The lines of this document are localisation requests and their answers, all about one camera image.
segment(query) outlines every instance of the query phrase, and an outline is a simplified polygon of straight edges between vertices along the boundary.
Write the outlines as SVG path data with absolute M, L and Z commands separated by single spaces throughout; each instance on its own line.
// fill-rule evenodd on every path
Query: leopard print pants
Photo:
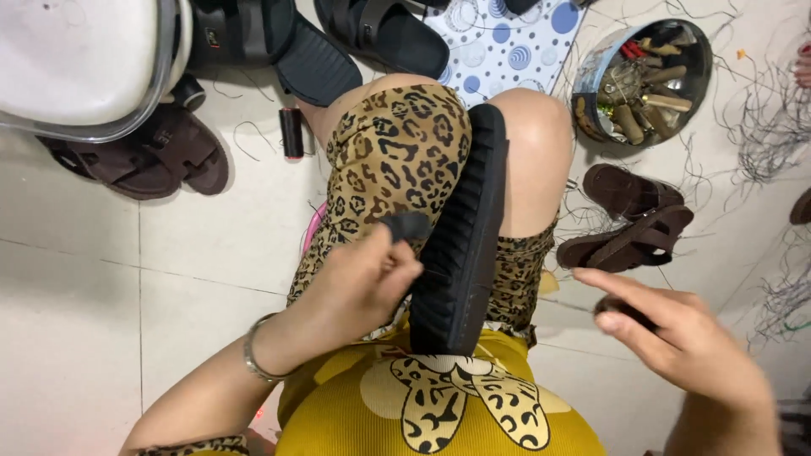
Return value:
M 304 292 L 332 246 L 363 237 L 379 217 L 405 210 L 436 223 L 470 151 L 470 120 L 457 94 L 440 85 L 378 92 L 341 117 L 327 145 L 333 166 L 327 213 L 304 252 L 287 296 Z M 499 238 L 487 309 L 493 329 L 535 344 L 532 313 L 554 224 L 529 238 Z M 411 247 L 420 252 L 423 242 Z

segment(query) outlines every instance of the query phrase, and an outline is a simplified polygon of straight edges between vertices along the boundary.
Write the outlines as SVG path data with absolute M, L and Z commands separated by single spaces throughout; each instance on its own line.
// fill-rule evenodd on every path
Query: white tile floor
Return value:
M 778 85 L 762 72 L 770 64 L 787 68 L 807 38 L 808 6 L 794 0 L 680 4 L 599 0 L 554 94 L 568 98 L 567 78 L 608 32 L 668 16 L 700 18 L 694 22 L 714 40 L 716 62 L 735 73 L 719 66 L 706 102 L 681 134 L 684 142 L 624 158 L 639 174 L 680 183 L 696 220 L 678 245 L 683 256 L 629 275 L 704 295 L 738 335 L 751 336 L 761 310 L 753 308 L 762 297 L 758 286 L 764 277 L 778 277 L 780 236 L 793 201 L 811 184 L 811 167 L 741 193 L 725 173 L 735 168 L 738 148 L 716 119 L 723 113 L 739 123 L 742 106 L 757 101 L 774 112 Z M 311 6 L 299 1 L 299 7 L 317 23 Z M 738 49 L 751 59 L 738 60 Z M 363 71 L 367 80 L 374 76 Z M 310 204 L 325 198 L 328 164 L 283 159 L 281 97 L 269 72 L 250 75 L 276 101 L 238 71 L 224 71 L 221 81 L 230 82 L 217 82 L 216 89 L 204 83 L 208 100 L 199 116 L 228 144 L 233 174 L 228 191 L 213 198 L 183 190 L 137 204 L 65 172 L 30 136 L 0 131 L 0 364 L 6 372 L 0 440 L 15 454 L 113 454 L 144 407 L 257 316 L 284 305 Z M 575 144 L 571 176 L 579 179 L 607 148 Z M 688 157 L 694 172 L 711 179 L 687 175 Z M 566 205 L 589 206 L 575 191 Z M 570 215 L 559 234 L 588 225 Z M 807 259 L 809 250 L 803 252 Z M 547 266 L 554 267 L 552 258 Z M 589 308 L 599 294 L 569 280 L 547 298 Z M 530 352 L 530 364 L 538 381 L 568 399 L 611 454 L 660 449 L 678 391 L 601 335 L 584 312 L 541 301 L 535 322 L 541 345 Z M 781 397 L 805 389 L 811 330 L 791 343 L 755 345 Z M 258 430 L 272 435 L 272 400 L 264 411 Z

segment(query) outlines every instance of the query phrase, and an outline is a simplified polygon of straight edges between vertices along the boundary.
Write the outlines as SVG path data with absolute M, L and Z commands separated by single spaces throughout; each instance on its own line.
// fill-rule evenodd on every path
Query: hand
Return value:
M 378 224 L 365 239 L 335 247 L 307 290 L 283 313 L 298 316 L 311 339 L 310 354 L 321 355 L 384 325 L 422 272 L 408 243 L 392 245 L 388 227 Z
M 698 296 L 650 288 L 597 269 L 574 269 L 574 277 L 624 300 L 659 327 L 652 333 L 618 312 L 594 318 L 604 333 L 624 343 L 665 380 L 734 410 L 772 407 L 763 372 Z

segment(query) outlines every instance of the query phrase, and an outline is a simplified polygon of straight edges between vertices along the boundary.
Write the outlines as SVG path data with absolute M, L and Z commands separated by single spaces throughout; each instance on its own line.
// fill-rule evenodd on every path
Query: blue circle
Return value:
M 478 80 L 476 76 L 468 76 L 465 78 L 465 83 L 462 84 L 462 87 L 465 88 L 465 92 L 476 93 L 481 85 L 482 82 Z
M 509 26 L 507 24 L 498 24 L 493 28 L 493 41 L 496 43 L 505 43 L 509 40 Z
M 445 67 L 445 69 L 442 71 L 442 75 L 437 80 L 442 85 L 449 83 L 451 81 L 451 67 Z
M 509 58 L 507 60 L 512 69 L 523 70 L 530 65 L 532 51 L 524 45 L 515 46 L 509 51 Z
M 493 17 L 498 19 L 507 14 L 507 4 L 504 0 L 490 0 L 487 10 L 490 11 Z
M 577 25 L 577 8 L 570 2 L 564 2 L 552 13 L 552 28 L 558 33 L 569 33 Z

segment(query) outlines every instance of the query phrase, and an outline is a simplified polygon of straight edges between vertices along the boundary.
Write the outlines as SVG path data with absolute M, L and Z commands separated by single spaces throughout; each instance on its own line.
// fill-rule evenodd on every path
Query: silver bracelet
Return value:
M 296 373 L 296 371 L 298 371 L 301 368 L 301 366 L 298 366 L 292 371 L 286 373 L 285 375 L 273 375 L 272 373 L 266 372 L 256 363 L 256 359 L 254 358 L 253 355 L 253 339 L 254 336 L 256 335 L 256 330 L 259 329 L 259 327 L 265 321 L 270 320 L 271 317 L 273 317 L 277 313 L 278 312 L 269 313 L 268 315 L 259 318 L 256 321 L 256 323 L 254 323 L 253 326 L 251 326 L 251 328 L 245 335 L 245 346 L 244 346 L 245 364 L 247 364 L 248 370 L 251 371 L 257 377 L 261 378 L 262 380 L 269 381 L 272 383 L 277 381 L 283 381 L 285 378 L 293 375 L 294 373 Z

